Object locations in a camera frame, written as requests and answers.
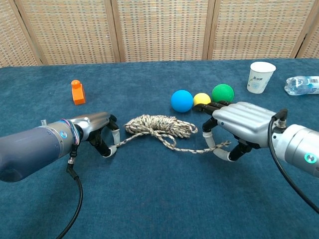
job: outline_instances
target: gray robotic arm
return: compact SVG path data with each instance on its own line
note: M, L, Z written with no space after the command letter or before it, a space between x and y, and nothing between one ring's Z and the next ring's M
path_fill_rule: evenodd
M213 153L226 161L236 161L253 148L267 148L268 126L276 114L247 102L218 102L198 104L195 110L204 111L211 118L203 124L203 137L209 147L215 146L212 129L219 125L234 135L238 145L230 152L218 148ZM277 120L272 127L272 142L279 159L319 177L319 133L306 127Z
M101 139L104 127L112 130L114 144L120 142L116 118L106 112L62 119L24 132L0 137L0 180L16 182L70 153L74 164L80 142L88 141L103 157L110 157L116 147Z

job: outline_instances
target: camouflage rope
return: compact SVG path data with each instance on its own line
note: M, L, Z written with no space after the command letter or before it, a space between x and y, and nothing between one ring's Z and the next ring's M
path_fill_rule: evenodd
M182 152L191 152L191 153L207 153L212 152L216 148L221 148L227 146L230 142L226 141L216 145L213 148L206 148L201 150L193 150L186 148L176 148L175 137L180 138L189 138L192 133L197 133L197 127L192 123L185 121L180 121L175 117L168 116L149 116L142 115L135 119L130 120L124 125L124 128L127 132L133 134L132 137L125 139L124 141L116 144L116 147L120 147L123 144L131 141L133 138L136 138L141 135L150 134L158 138L167 148L176 151ZM164 138L168 137L172 140L172 143L168 142Z

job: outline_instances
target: orange plastic object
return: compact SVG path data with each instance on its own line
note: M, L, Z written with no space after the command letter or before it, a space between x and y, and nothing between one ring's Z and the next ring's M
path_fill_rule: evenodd
M80 105L85 103L84 88L80 81L74 80L71 82L72 96L74 104Z

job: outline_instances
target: blue carpet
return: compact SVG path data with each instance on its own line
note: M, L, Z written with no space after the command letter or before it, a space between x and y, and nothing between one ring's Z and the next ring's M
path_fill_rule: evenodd
M0 136L40 125L47 119L107 111L123 129L143 114L176 116L199 132L177 139L177 147L203 149L205 113L173 111L170 97L185 89L210 95L229 84L234 102L246 101L272 111L288 108L288 124L319 131L319 95L289 96L291 76L319 76L319 59L267 59L276 65L264 93L247 91L252 60L114 63L0 69ZM87 103L76 106L71 81L80 80ZM214 129L216 143L233 135ZM105 130L103 138L112 144ZM16 183L0 182L0 237L55 238L78 201L76 183L65 172L68 156ZM319 180L284 163L296 184L319 205ZM154 137L142 136L102 158L87 142L78 150L75 170L84 190L82 210L65 238L236 238L315 239L317 214L294 192L268 149L253 149L234 163L212 153L171 151Z

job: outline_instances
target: woven screen panel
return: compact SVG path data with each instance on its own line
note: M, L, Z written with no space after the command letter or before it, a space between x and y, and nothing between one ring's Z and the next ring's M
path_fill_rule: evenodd
M304 52L304 58L319 58L319 24L310 38L310 42Z
M118 0L125 61L201 60L208 0Z
M37 65L35 56L7 0L0 7L0 67Z
M290 57L314 2L222 0L212 59Z
M103 0L21 0L46 61L114 62Z

